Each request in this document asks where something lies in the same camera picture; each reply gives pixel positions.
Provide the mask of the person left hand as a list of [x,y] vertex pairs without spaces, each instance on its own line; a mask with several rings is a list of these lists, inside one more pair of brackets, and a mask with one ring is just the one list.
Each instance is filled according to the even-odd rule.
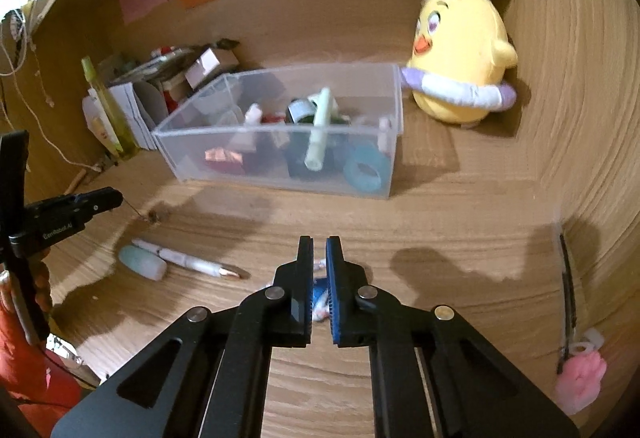
[[17,296],[32,299],[39,310],[47,317],[52,309],[50,273],[47,265],[32,262],[28,266],[32,285],[22,284],[15,273],[8,269],[1,270],[1,308],[9,314],[16,314]]

